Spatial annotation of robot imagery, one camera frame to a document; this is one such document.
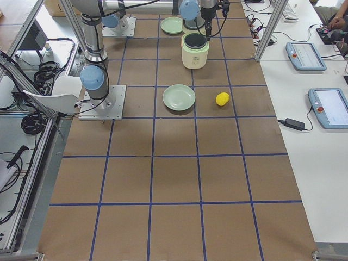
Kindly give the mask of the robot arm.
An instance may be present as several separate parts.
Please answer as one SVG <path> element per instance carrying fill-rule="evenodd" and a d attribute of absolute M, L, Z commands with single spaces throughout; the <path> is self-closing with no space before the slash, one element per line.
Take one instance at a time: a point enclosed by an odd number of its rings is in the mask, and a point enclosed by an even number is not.
<path fill-rule="evenodd" d="M 115 14 L 103 17 L 102 23 L 105 27 L 113 30 L 126 30 L 128 28 L 127 19 L 124 16 L 119 18 Z"/>
<path fill-rule="evenodd" d="M 86 58 L 89 62 L 102 63 L 108 59 L 103 47 L 102 20 L 122 18 L 129 10 L 132 14 L 179 15 L 193 21 L 204 20 L 206 37 L 212 37 L 212 19 L 220 9 L 218 1 L 72 1 L 82 14 L 83 32 L 87 45 Z"/>

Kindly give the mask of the green plate near arm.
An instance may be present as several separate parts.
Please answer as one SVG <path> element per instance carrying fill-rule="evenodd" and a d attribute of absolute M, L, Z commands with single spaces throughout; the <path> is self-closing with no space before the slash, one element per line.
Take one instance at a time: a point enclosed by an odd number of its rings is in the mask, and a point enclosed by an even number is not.
<path fill-rule="evenodd" d="M 164 104 L 172 110 L 184 111 L 191 108 L 196 101 L 196 95 L 192 88 L 175 84 L 167 87 L 163 92 Z"/>
<path fill-rule="evenodd" d="M 182 32 L 182 23 L 179 17 L 168 17 L 161 21 L 160 27 L 167 34 L 179 34 Z"/>

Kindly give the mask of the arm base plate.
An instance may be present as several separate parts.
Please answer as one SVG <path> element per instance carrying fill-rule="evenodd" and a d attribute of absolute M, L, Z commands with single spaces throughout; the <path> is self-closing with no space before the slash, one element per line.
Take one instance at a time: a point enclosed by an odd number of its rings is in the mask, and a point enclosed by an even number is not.
<path fill-rule="evenodd" d="M 93 100 L 88 92 L 84 94 L 81 112 L 78 114 L 80 120 L 121 120 L 126 96 L 125 85 L 111 85 L 109 94 L 104 100 Z"/>
<path fill-rule="evenodd" d="M 135 33 L 136 18 L 116 15 L 102 18 L 102 33 L 104 38 L 127 38 Z"/>

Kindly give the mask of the person hand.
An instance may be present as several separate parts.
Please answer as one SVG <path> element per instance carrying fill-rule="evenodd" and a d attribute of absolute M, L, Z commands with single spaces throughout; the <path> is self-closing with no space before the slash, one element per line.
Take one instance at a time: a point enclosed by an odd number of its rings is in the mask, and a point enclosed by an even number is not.
<path fill-rule="evenodd" d="M 333 29 L 343 29 L 345 27 L 346 21 L 342 17 L 334 17 L 331 22 L 327 25 L 330 30 Z"/>

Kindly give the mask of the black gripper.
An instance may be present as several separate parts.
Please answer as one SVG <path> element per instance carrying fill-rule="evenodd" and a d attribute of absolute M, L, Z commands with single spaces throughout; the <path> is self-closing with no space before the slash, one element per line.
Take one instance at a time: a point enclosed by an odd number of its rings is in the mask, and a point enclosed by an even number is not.
<path fill-rule="evenodd" d="M 216 15 L 217 0 L 201 0 L 201 17 L 205 21 L 206 40 L 211 40 L 212 35 L 212 19 Z"/>

